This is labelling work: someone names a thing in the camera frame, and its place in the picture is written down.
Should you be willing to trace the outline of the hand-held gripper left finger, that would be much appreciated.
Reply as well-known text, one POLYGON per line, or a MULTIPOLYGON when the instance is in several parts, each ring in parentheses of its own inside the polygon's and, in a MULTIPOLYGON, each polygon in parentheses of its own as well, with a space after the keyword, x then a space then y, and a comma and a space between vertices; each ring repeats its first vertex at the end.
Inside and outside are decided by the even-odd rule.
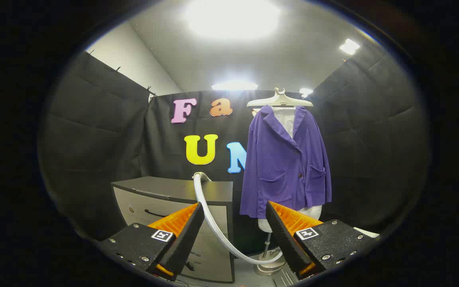
POLYGON ((131 223, 98 242, 106 256, 146 274, 175 281, 204 221, 202 204, 189 205, 151 224, 131 223))

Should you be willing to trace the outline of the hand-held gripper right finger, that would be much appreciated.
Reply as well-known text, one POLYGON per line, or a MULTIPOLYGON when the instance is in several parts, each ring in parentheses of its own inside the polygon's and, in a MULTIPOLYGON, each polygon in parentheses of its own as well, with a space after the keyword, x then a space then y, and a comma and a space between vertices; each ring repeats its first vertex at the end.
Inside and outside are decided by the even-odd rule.
POLYGON ((379 240, 375 233, 341 220, 321 222, 272 201, 266 205, 266 220, 286 263, 299 280, 339 268, 379 240))

